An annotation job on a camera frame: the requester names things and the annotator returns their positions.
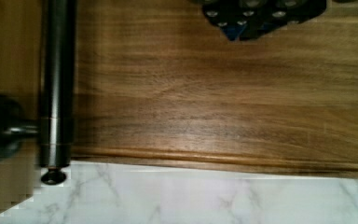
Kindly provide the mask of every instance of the wooden surface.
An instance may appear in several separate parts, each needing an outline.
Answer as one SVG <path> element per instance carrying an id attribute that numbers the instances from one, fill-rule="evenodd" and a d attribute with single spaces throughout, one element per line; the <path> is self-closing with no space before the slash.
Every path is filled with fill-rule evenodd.
<path id="1" fill-rule="evenodd" d="M 39 80 L 40 3 L 0 1 L 0 93 L 23 105 L 36 118 Z M 34 144 L 24 144 L 14 158 L 0 162 L 0 213 L 28 198 L 34 187 Z"/>
<path id="2" fill-rule="evenodd" d="M 80 1 L 77 67 L 79 160 L 358 176 L 358 1 L 249 43 L 185 0 Z"/>

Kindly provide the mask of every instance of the black plastic object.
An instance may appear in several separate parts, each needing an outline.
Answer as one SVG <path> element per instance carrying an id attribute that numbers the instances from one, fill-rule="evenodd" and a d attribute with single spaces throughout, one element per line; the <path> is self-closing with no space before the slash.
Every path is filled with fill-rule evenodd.
<path id="1" fill-rule="evenodd" d="M 37 134 L 35 122 L 24 118 L 21 106 L 0 95 L 0 161 L 14 156 L 22 140 L 35 138 Z"/>
<path id="2" fill-rule="evenodd" d="M 48 0 L 45 78 L 40 100 L 40 166 L 45 184 L 61 183 L 74 141 L 76 0 Z"/>
<path id="3" fill-rule="evenodd" d="M 303 23 L 322 15 L 326 0 L 219 0 L 203 4 L 209 23 L 230 41 L 254 40 L 288 23 Z"/>

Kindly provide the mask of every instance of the gray marble veining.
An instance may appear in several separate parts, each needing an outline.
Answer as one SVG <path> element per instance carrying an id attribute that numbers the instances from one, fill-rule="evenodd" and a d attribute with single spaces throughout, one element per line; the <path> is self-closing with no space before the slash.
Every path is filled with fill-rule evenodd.
<path id="1" fill-rule="evenodd" d="M 358 180 L 74 161 L 0 224 L 358 224 Z"/>

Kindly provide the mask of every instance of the metal screw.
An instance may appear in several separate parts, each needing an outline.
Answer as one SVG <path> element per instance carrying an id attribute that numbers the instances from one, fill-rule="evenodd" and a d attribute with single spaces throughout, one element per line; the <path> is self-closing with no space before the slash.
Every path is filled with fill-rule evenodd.
<path id="1" fill-rule="evenodd" d="M 225 21 L 222 21 L 222 22 L 217 23 L 217 26 L 224 27 L 224 26 L 227 26 L 227 23 Z"/>
<path id="2" fill-rule="evenodd" d="M 288 24 L 299 24 L 300 23 L 300 21 L 289 21 L 289 22 L 287 22 Z"/>
<path id="3" fill-rule="evenodd" d="M 272 16 L 275 18 L 282 18 L 282 17 L 286 16 L 286 12 L 277 11 L 277 12 L 272 13 Z"/>
<path id="4" fill-rule="evenodd" d="M 243 15 L 246 16 L 246 17 L 251 17 L 255 14 L 254 11 L 245 11 L 243 12 Z"/>
<path id="5" fill-rule="evenodd" d="M 248 21 L 237 21 L 237 24 L 238 24 L 238 25 L 244 25 L 244 24 L 246 24 L 246 23 L 248 23 Z"/>
<path id="6" fill-rule="evenodd" d="M 287 0 L 287 1 L 284 1 L 284 4 L 287 7 L 294 7 L 295 5 L 297 5 L 297 1 L 296 0 Z"/>
<path id="7" fill-rule="evenodd" d="M 209 17 L 216 17 L 219 13 L 217 11 L 207 11 L 206 15 Z"/>

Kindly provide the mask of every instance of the black knob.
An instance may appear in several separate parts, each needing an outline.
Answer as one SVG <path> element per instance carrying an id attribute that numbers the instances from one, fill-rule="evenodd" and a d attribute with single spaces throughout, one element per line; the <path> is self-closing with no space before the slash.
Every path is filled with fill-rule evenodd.
<path id="1" fill-rule="evenodd" d="M 45 173 L 41 181 L 46 185 L 59 185 L 63 183 L 66 179 L 66 174 L 61 171 L 59 168 L 48 169 L 48 172 Z"/>
<path id="2" fill-rule="evenodd" d="M 37 126 L 24 119 L 21 106 L 5 95 L 0 95 L 0 161 L 14 156 L 21 148 L 21 141 L 35 138 Z"/>

